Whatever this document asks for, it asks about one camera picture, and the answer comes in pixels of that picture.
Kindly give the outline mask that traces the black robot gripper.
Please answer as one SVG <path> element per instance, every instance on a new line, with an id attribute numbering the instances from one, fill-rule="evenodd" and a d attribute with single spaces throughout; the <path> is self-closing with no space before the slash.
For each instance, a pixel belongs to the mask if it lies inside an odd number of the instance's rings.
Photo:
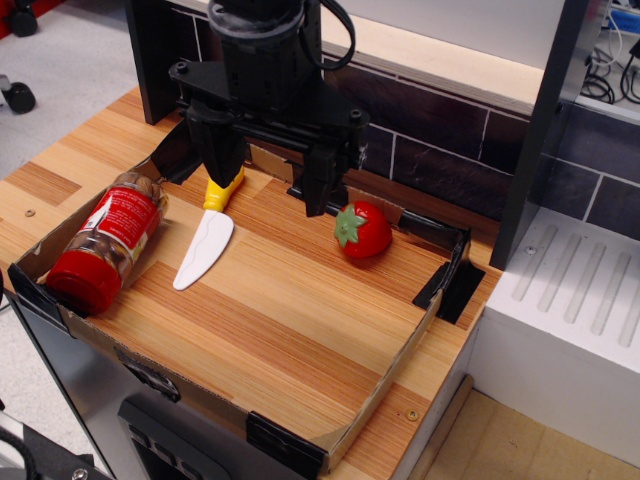
<path id="1" fill-rule="evenodd" d="M 323 215 L 341 170 L 364 155 L 367 114 L 323 78 L 353 58 L 351 18 L 336 1 L 212 1 L 207 16 L 221 60 L 178 62 L 169 76 L 209 177 L 232 183 L 247 137 L 298 150 L 306 215 Z"/>

